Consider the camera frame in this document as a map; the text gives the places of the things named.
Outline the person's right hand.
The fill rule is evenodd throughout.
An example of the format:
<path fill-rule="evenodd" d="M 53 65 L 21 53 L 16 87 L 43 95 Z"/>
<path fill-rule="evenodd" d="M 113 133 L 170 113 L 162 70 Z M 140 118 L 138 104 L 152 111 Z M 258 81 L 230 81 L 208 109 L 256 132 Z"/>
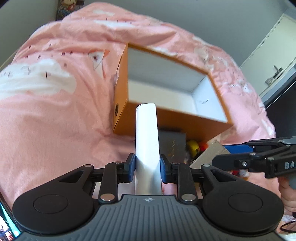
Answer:
<path fill-rule="evenodd" d="M 295 208 L 296 208 L 295 190 L 290 187 L 289 181 L 285 177 L 278 177 L 278 182 L 279 182 L 278 189 L 280 191 L 280 197 L 284 204 L 285 209 L 290 213 L 295 212 Z"/>

